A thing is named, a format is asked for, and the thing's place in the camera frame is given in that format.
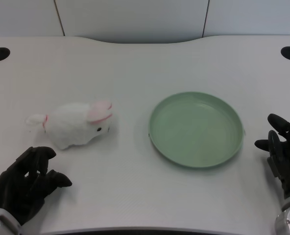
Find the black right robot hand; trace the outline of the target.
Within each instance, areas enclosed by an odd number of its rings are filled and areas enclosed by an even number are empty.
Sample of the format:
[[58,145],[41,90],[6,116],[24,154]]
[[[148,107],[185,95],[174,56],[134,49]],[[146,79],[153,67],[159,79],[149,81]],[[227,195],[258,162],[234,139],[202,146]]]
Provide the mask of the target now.
[[257,140],[254,145],[269,153],[267,162],[287,199],[290,197],[290,123],[276,114],[269,114],[267,120],[274,129],[266,140]]

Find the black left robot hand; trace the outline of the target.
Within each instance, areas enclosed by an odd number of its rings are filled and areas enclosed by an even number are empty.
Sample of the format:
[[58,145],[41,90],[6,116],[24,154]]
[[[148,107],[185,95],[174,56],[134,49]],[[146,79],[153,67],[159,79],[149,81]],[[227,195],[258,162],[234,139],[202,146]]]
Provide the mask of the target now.
[[0,209],[20,225],[30,221],[57,188],[72,185],[63,173],[48,170],[49,160],[55,156],[50,147],[30,147],[0,175]]

